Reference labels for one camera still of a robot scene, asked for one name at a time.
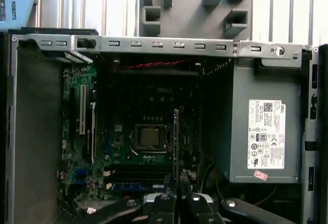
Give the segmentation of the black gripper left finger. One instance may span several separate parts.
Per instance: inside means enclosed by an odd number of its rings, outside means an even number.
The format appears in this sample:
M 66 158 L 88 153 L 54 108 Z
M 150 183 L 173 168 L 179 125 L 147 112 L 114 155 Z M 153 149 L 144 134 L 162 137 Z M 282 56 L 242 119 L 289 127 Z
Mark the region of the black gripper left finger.
M 84 217 L 84 223 L 176 223 L 176 179 L 167 175 L 164 191 L 143 200 L 123 199 Z

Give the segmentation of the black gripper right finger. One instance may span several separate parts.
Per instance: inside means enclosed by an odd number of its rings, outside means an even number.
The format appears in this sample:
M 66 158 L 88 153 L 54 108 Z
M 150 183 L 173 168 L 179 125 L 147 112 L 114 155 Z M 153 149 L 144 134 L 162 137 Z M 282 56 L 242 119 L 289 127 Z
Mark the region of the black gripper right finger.
M 185 169 L 179 173 L 178 210 L 181 223 L 290 223 L 277 214 L 237 198 L 228 198 L 215 207 L 206 194 L 194 193 Z

